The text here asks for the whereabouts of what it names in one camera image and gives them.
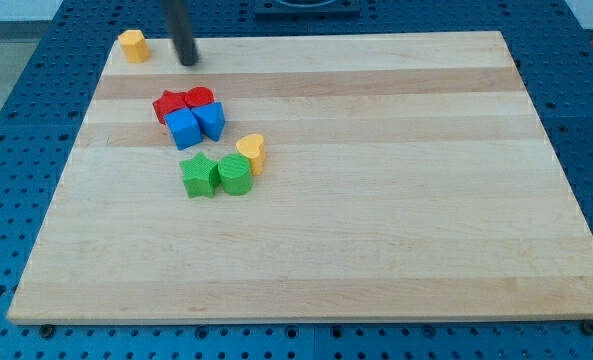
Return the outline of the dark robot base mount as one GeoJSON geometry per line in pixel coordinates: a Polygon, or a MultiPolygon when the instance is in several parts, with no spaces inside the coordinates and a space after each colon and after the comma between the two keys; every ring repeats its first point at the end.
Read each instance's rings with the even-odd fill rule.
{"type": "Polygon", "coordinates": [[[256,17],[303,15],[357,15],[361,0],[253,0],[256,17]]]}

